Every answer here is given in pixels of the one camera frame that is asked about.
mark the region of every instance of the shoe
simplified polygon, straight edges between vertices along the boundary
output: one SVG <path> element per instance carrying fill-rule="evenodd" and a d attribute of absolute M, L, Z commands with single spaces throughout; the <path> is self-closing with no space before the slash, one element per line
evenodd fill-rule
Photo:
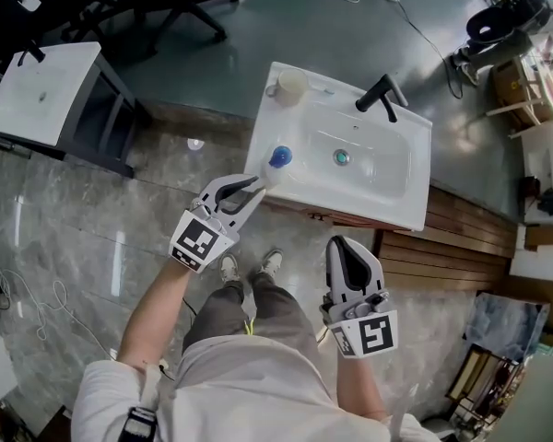
<path fill-rule="evenodd" d="M 477 70 L 471 64 L 463 64 L 459 66 L 459 71 L 471 82 L 471 85 L 477 87 L 479 85 L 479 75 Z"/>
<path fill-rule="evenodd" d="M 464 46 L 457 49 L 449 58 L 453 68 L 457 69 L 463 64 L 469 63 L 469 48 Z"/>
<path fill-rule="evenodd" d="M 272 278 L 275 278 L 282 262 L 283 251 L 279 249 L 271 250 L 266 254 L 265 259 L 262 261 L 262 265 L 260 266 L 258 273 L 266 273 Z"/>
<path fill-rule="evenodd" d="M 238 263 L 236 258 L 231 254 L 225 254 L 221 258 L 221 281 L 226 284 L 227 282 L 239 282 L 240 273 L 238 272 Z"/>

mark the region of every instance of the plastic bottle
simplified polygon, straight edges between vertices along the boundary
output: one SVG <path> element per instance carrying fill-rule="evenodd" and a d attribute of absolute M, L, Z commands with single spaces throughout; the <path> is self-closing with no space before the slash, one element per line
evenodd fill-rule
<path fill-rule="evenodd" d="M 278 145 L 269 149 L 263 164 L 265 187 L 271 189 L 287 177 L 287 166 L 293 159 L 292 151 L 285 145 Z"/>

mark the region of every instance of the sink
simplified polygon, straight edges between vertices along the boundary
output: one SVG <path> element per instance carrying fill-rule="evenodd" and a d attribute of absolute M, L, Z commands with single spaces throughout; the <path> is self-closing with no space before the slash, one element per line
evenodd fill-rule
<path fill-rule="evenodd" d="M 297 67 L 272 63 L 266 86 L 288 68 Z M 311 89 L 298 105 L 283 108 L 263 95 L 245 173 L 262 177 L 268 153 L 287 145 L 293 160 L 269 198 L 421 230 L 432 123 L 396 105 L 398 120 L 389 122 L 380 101 L 362 113 L 355 101 L 364 90 L 303 72 Z"/>

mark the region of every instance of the black faucet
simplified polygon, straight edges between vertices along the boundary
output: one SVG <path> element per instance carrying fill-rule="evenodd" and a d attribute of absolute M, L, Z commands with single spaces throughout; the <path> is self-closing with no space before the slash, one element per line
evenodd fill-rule
<path fill-rule="evenodd" d="M 397 115 L 395 114 L 394 107 L 392 106 L 391 101 L 389 101 L 389 99 L 387 98 L 387 92 L 390 90 L 395 93 L 395 97 L 397 98 L 397 102 L 399 103 L 399 105 L 402 107 L 406 107 L 407 100 L 406 97 L 404 97 L 401 89 L 388 74 L 385 74 L 383 77 L 381 77 L 379 82 L 373 85 L 367 93 L 365 93 L 357 100 L 357 110 L 364 113 L 372 105 L 374 105 L 378 99 L 380 99 L 383 103 L 383 106 L 387 110 L 389 122 L 397 122 Z"/>

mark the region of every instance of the drain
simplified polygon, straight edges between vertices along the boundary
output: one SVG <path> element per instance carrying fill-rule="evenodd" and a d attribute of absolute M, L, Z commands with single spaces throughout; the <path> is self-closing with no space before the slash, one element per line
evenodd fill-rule
<path fill-rule="evenodd" d="M 350 162 L 350 154 L 344 149 L 337 149 L 334 151 L 334 162 L 339 166 L 345 166 Z"/>

